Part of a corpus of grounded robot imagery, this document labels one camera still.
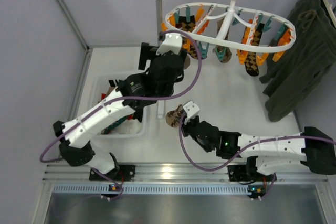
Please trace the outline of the brown beige argyle sock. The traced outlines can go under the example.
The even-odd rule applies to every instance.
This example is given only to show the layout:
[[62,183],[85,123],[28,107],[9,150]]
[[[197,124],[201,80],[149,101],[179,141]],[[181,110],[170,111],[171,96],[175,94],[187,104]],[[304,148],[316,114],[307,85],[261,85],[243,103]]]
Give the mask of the brown beige argyle sock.
[[166,114],[165,120],[168,126],[172,128],[178,128],[180,125],[180,119],[184,113],[183,105],[179,104],[175,110],[171,110]]

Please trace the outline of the dark yellow argyle sock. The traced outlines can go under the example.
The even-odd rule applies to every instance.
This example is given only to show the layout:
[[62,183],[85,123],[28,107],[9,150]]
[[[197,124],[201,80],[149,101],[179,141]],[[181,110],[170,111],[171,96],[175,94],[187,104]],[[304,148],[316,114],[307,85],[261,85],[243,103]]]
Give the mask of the dark yellow argyle sock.
[[[253,46],[259,46],[260,41],[261,41],[261,37],[263,34],[263,27],[264,27],[264,23],[260,23],[254,33],[253,39],[251,41],[251,44]],[[245,70],[246,72],[252,76],[252,77],[256,77],[259,75],[259,68],[257,65],[257,61],[256,61],[256,53],[255,52],[249,52],[247,55],[247,58],[245,59],[244,62],[244,66],[245,66]]]

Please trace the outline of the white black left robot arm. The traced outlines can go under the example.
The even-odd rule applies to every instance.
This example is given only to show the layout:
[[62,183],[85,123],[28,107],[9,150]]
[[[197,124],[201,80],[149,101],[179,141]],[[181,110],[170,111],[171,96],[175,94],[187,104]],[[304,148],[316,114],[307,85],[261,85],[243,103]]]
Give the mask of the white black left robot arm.
[[88,165],[98,175],[115,178],[120,170],[116,157],[95,147],[92,137],[121,118],[171,98],[174,84],[184,78],[187,51],[181,47],[143,43],[140,58],[150,61],[146,71],[120,80],[105,99],[76,119],[53,124],[60,154],[70,166]]

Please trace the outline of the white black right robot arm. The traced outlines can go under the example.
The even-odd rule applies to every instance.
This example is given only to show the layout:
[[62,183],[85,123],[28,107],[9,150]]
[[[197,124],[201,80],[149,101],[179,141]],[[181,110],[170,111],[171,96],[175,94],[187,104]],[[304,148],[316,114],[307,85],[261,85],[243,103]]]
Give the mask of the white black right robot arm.
[[316,127],[307,126],[289,136],[264,137],[221,131],[198,116],[187,120],[182,115],[179,135],[226,160],[222,166],[233,173],[232,181],[258,181],[278,172],[305,169],[335,175],[335,141]]

